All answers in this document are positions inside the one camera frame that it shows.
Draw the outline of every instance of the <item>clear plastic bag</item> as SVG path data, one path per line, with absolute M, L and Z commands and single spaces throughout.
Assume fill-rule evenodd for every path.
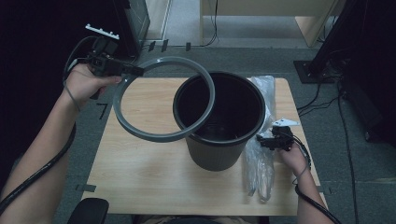
M 253 77 L 251 81 L 259 88 L 265 101 L 265 120 L 258 134 L 265 138 L 272 137 L 270 128 L 276 119 L 275 79 L 264 76 Z M 247 195 L 253 196 L 257 190 L 262 201 L 269 201 L 275 177 L 274 151 L 261 147 L 256 136 L 253 136 L 247 141 L 244 155 Z

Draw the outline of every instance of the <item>gray hoop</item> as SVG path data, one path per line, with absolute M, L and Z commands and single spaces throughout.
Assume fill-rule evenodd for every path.
M 153 68 L 168 64 L 188 67 L 192 70 L 195 70 L 202 76 L 202 78 L 205 80 L 207 87 L 209 88 L 209 103 L 207 104 L 207 108 L 204 114 L 197 121 L 195 121 L 190 127 L 187 127 L 181 131 L 175 133 L 164 133 L 164 134 L 143 132 L 139 129 L 136 129 L 136 127 L 132 126 L 121 113 L 120 105 L 122 101 L 122 96 L 125 93 L 126 89 L 129 87 L 129 85 L 131 85 L 131 83 L 137 78 L 137 76 L 133 76 L 133 75 L 125 76 L 122 79 L 122 82 L 116 88 L 116 92 L 114 94 L 114 98 L 113 98 L 114 112 L 117 116 L 117 120 L 119 121 L 120 125 L 128 133 L 131 133 L 138 138 L 142 138 L 151 142 L 158 142 L 158 143 L 173 142 L 179 140 L 197 131 L 209 118 L 212 112 L 212 108 L 215 103 L 215 84 L 213 83 L 212 77 L 200 64 L 192 60 L 180 58 L 180 57 L 162 57 L 159 59 L 154 59 L 142 63 L 138 66 L 143 68 L 144 71 L 147 72 Z

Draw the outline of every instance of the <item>black bucket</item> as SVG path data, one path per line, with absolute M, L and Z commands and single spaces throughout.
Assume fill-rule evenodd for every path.
M 209 119 L 186 138 L 191 158 L 209 171 L 222 171 L 238 160 L 245 144 L 259 131 L 265 118 L 260 90 L 249 80 L 224 72 L 210 72 L 216 100 Z M 200 76 L 186 80 L 177 90 L 173 110 L 180 128 L 189 127 L 204 113 L 209 91 Z

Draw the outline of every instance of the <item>person's left hand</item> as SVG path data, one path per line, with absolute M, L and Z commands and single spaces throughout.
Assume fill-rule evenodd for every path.
M 96 77 L 88 64 L 80 63 L 72 69 L 64 85 L 70 90 L 78 106 L 83 107 L 98 90 L 103 93 L 106 86 L 120 82 L 121 77 Z
M 289 147 L 289 151 L 279 148 L 277 152 L 294 175 L 298 176 L 305 170 L 306 159 L 297 143 L 293 143 Z

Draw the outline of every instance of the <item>black wire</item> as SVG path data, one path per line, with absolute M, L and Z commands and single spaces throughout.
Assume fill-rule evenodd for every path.
M 292 138 L 294 140 L 294 142 L 296 142 L 300 146 L 300 148 L 303 150 L 303 152 L 305 153 L 304 156 L 307 158 L 309 169 L 311 169 L 311 156 L 309 155 L 308 150 L 306 149 L 305 145 L 300 140 L 300 138 L 298 138 L 296 135 L 289 135 L 287 133 L 283 133 L 283 132 L 280 132 L 278 130 L 272 130 L 272 132 L 275 132 L 275 133 L 278 133 L 278 134 L 282 134 L 284 136 Z
M 319 91 L 320 91 L 320 86 L 321 86 L 322 82 L 323 82 L 324 80 L 326 80 L 326 79 L 329 79 L 329 78 L 340 78 L 340 77 L 324 77 L 324 78 L 319 78 L 319 79 L 318 79 L 317 92 L 315 93 L 314 99 L 312 99 L 308 104 L 298 107 L 297 110 L 302 110 L 302 109 L 305 109 L 305 108 L 311 106 L 311 105 L 318 99 Z
M 320 205 L 319 203 L 315 202 L 314 200 L 312 200 L 311 198 L 309 198 L 308 196 L 306 196 L 305 194 L 303 194 L 302 192 L 300 192 L 300 190 L 298 189 L 298 185 L 296 185 L 296 187 L 294 188 L 296 193 L 306 202 L 310 203 L 312 206 L 314 206 L 315 208 L 317 208 L 323 215 L 325 215 L 326 217 L 328 217 L 333 223 L 341 223 L 337 217 L 335 217 L 329 210 L 327 210 L 325 207 L 323 207 L 322 205 Z
M 90 35 L 90 36 L 84 37 L 83 39 L 81 39 L 81 40 L 76 44 L 76 46 L 73 48 L 72 52 L 70 53 L 69 57 L 67 58 L 66 64 L 64 65 L 64 79 L 63 79 L 63 82 L 67 79 L 67 74 L 68 74 L 67 69 L 69 68 L 70 63 L 72 62 L 72 60 L 74 60 L 75 54 L 76 54 L 76 52 L 79 50 L 79 48 L 80 48 L 83 44 L 85 44 L 86 42 L 88 42 L 89 40 L 93 40 L 93 39 L 97 39 L 97 38 L 98 38 L 98 36 Z
M 77 45 L 73 48 L 72 52 L 70 53 L 69 57 L 67 58 L 66 64 L 64 66 L 64 73 L 63 73 L 63 84 L 65 83 L 68 75 L 68 68 L 74 60 L 76 52 L 80 49 L 80 47 L 88 42 L 89 40 L 96 39 L 97 36 L 87 36 L 83 39 L 81 39 Z M 27 178 L 25 181 L 23 181 L 19 186 L 17 186 L 14 190 L 12 190 L 6 198 L 4 198 L 0 202 L 0 216 L 6 211 L 7 207 L 18 197 L 20 196 L 27 188 L 29 188 L 33 183 L 37 181 L 38 178 L 40 178 L 43 174 L 45 174 L 50 168 L 52 168 L 67 152 L 67 150 L 70 148 L 71 144 L 73 143 L 73 140 L 76 135 L 76 124 L 73 126 L 73 130 L 70 133 L 69 138 L 67 139 L 67 142 L 65 143 L 64 147 L 59 151 L 57 155 L 55 155 L 47 164 L 45 164 L 43 167 L 41 167 L 38 171 L 36 171 L 34 174 L 32 174 L 29 178 Z
M 354 206 L 354 210 L 355 210 L 355 222 L 357 224 L 359 224 L 359 212 L 358 212 L 358 204 L 357 204 L 357 200 L 356 200 L 355 172 L 353 169 L 352 156 L 350 153 L 347 124 L 346 124 L 346 121 L 344 118 L 343 110 L 341 109 L 341 97 L 342 97 L 342 94 L 340 94 L 338 96 L 338 110 L 340 112 L 341 121 L 343 122 L 343 127 L 344 127 L 344 131 L 346 134 L 346 152 L 347 152 L 347 157 L 348 157 L 348 161 L 349 161 L 349 168 L 350 168 L 350 175 L 351 175 L 351 182 L 352 182 L 352 198 L 353 198 L 353 206 Z
M 213 34 L 212 39 L 207 44 L 202 45 L 200 47 L 207 47 L 207 46 L 213 44 L 216 39 L 219 39 L 219 37 L 218 37 L 218 24 L 217 24 L 218 7 L 219 7 L 219 0 L 216 0 L 215 20 L 213 21 L 212 16 L 210 16 L 210 20 L 212 20 L 213 27 L 215 28 L 215 33 Z
M 39 169 L 37 172 L 35 172 L 33 175 L 31 175 L 29 178 L 23 181 L 23 183 L 21 183 L 14 190 L 12 190 L 12 192 L 10 192 L 8 196 L 0 202 L 0 216 L 3 215 L 7 207 L 18 196 L 20 196 L 27 188 L 29 188 L 33 183 L 35 183 L 38 178 L 40 178 L 43 174 L 45 174 L 61 159 L 61 157 L 67 152 L 67 150 L 70 148 L 71 144 L 73 143 L 75 135 L 76 135 L 76 124 L 73 126 L 73 130 L 62 150 L 55 157 L 53 157 L 52 160 L 50 160 L 47 164 L 45 164 L 41 169 Z
M 327 103 L 322 103 L 322 104 L 320 104 L 320 105 L 311 105 L 311 106 L 317 106 L 317 107 L 316 107 L 316 108 L 313 108 L 313 109 L 310 109 L 308 112 L 303 113 L 305 110 L 308 109 L 308 107 L 307 107 L 307 108 L 303 109 L 302 111 L 300 111 L 299 114 L 298 114 L 298 116 L 299 116 L 299 117 L 302 117 L 302 116 L 304 116 L 304 115 L 307 115 L 307 114 L 311 113 L 311 112 L 314 111 L 314 110 L 329 108 L 329 106 L 332 104 L 332 102 L 334 102 L 334 101 L 337 100 L 337 99 L 338 99 L 338 96 L 334 97 L 333 99 L 331 99 L 331 100 L 330 100 L 329 102 L 327 102 Z

